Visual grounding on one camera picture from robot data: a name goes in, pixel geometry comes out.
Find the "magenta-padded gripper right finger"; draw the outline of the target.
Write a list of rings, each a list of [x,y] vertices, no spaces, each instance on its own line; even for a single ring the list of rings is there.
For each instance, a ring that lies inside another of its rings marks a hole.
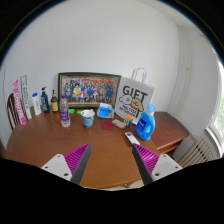
[[[182,169],[182,167],[169,155],[158,155],[155,152],[137,144],[133,145],[132,154],[145,185]]]

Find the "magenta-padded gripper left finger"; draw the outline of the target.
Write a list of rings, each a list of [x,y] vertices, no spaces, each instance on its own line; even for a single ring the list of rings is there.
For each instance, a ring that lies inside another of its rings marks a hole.
[[[91,155],[91,145],[85,144],[66,155],[56,154],[42,169],[79,185]]]

